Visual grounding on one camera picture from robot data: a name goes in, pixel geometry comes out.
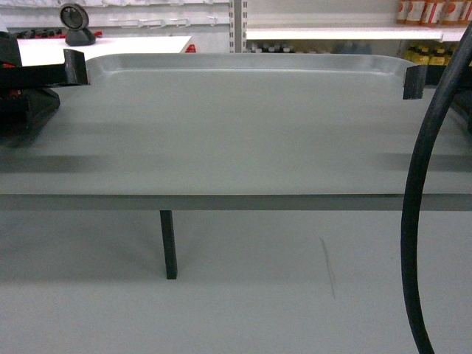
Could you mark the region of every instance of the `black hose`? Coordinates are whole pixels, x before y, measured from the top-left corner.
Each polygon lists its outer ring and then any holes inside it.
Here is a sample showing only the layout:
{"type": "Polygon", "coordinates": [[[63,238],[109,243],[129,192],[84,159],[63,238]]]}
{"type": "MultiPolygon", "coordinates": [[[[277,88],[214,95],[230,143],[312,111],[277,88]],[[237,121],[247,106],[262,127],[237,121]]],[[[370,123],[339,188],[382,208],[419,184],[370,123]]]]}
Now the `black hose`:
{"type": "Polygon", "coordinates": [[[429,159],[461,74],[472,60],[472,24],[466,29],[436,88],[414,146],[406,180],[401,218],[401,275],[406,314],[418,352],[434,354],[421,311],[418,290],[417,241],[421,198],[429,159]]]}

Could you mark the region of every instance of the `gray tray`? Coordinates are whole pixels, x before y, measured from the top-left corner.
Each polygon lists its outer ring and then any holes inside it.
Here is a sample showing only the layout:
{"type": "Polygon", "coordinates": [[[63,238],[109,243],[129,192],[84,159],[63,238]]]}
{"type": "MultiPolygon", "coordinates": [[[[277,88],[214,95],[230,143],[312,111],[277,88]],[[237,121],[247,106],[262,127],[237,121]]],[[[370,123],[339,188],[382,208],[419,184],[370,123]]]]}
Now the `gray tray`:
{"type": "MultiPolygon", "coordinates": [[[[406,61],[355,55],[111,55],[30,146],[1,147],[2,209],[400,209],[432,97],[406,61]]],[[[425,209],[472,209],[454,112],[425,209]]]]}

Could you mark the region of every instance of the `bottle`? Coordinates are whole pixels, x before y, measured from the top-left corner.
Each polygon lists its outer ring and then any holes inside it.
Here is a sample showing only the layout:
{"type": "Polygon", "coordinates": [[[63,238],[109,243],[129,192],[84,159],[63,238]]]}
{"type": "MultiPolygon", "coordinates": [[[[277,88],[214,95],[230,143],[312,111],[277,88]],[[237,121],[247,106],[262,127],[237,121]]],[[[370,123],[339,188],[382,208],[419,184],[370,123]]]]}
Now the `bottle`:
{"type": "Polygon", "coordinates": [[[406,17],[408,15],[408,9],[410,7],[411,1],[404,1],[400,0],[398,4],[398,15],[397,15],[397,23],[398,24],[404,24],[406,17]]]}
{"type": "Polygon", "coordinates": [[[441,24],[446,26],[457,24],[463,7],[464,0],[449,0],[449,3],[445,6],[444,17],[442,18],[441,24]]]}
{"type": "Polygon", "coordinates": [[[426,6],[421,16],[421,25],[435,27],[443,11],[445,0],[427,0],[426,6]]]}
{"type": "Polygon", "coordinates": [[[417,47],[416,44],[412,44],[412,45],[405,51],[405,54],[403,55],[403,59],[411,60],[411,59],[412,59],[412,55],[416,52],[416,47],[417,47]]]}
{"type": "Polygon", "coordinates": [[[431,58],[429,58],[428,65],[445,65],[444,49],[439,48],[431,58]]]}
{"type": "Polygon", "coordinates": [[[405,24],[420,24],[425,5],[426,1],[424,0],[411,0],[405,24]]]}
{"type": "Polygon", "coordinates": [[[352,41],[348,41],[343,45],[339,54],[355,54],[356,50],[357,50],[357,44],[355,44],[352,41]]]}
{"type": "Polygon", "coordinates": [[[451,61],[451,57],[452,57],[452,49],[449,48],[444,53],[444,65],[449,65],[449,62],[451,61]]]}
{"type": "Polygon", "coordinates": [[[428,65],[429,63],[429,49],[427,46],[421,48],[421,52],[415,57],[414,62],[417,65],[428,65]]]}
{"type": "Polygon", "coordinates": [[[460,13],[458,24],[469,25],[471,22],[471,13],[472,13],[472,1],[466,1],[462,7],[462,12],[460,13]]]}
{"type": "Polygon", "coordinates": [[[423,48],[423,46],[419,45],[414,49],[414,52],[412,54],[412,58],[410,59],[410,61],[412,61],[413,63],[416,61],[416,58],[418,57],[418,55],[421,54],[421,49],[422,48],[423,48]]]}
{"type": "Polygon", "coordinates": [[[441,46],[435,46],[435,47],[433,48],[433,51],[432,51],[431,54],[429,55],[429,59],[431,60],[431,58],[434,57],[434,56],[437,54],[437,51],[440,50],[440,49],[442,49],[441,46]]]}
{"type": "Polygon", "coordinates": [[[369,55],[372,54],[372,47],[369,43],[365,41],[360,41],[357,45],[357,49],[355,51],[356,54],[365,54],[369,55]]]}

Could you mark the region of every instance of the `gray floor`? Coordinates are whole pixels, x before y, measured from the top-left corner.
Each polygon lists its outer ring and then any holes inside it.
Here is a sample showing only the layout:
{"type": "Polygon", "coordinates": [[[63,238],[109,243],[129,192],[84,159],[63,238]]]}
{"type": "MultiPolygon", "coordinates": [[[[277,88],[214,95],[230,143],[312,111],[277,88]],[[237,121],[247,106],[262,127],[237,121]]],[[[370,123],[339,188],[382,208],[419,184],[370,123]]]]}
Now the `gray floor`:
{"type": "MultiPolygon", "coordinates": [[[[426,212],[420,289],[437,353],[472,347],[471,212],[426,212]]],[[[399,212],[0,214],[0,353],[415,353],[399,212]]]]}

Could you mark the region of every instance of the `red and black object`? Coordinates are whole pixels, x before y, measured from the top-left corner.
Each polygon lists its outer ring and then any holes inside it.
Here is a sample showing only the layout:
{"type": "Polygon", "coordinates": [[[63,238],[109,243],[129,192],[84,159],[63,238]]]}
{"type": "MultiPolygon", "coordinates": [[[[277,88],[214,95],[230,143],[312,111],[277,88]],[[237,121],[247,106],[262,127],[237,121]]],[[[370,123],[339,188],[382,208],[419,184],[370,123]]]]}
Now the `red and black object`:
{"type": "MultiPolygon", "coordinates": [[[[62,28],[43,28],[43,29],[29,29],[23,32],[15,33],[17,39],[57,39],[65,38],[66,33],[62,28]]],[[[95,31],[94,36],[101,38],[102,31],[95,31]]]]}
{"type": "Polygon", "coordinates": [[[22,66],[14,35],[0,32],[0,136],[38,132],[57,111],[52,88],[88,85],[82,52],[64,50],[63,64],[22,66]]]}

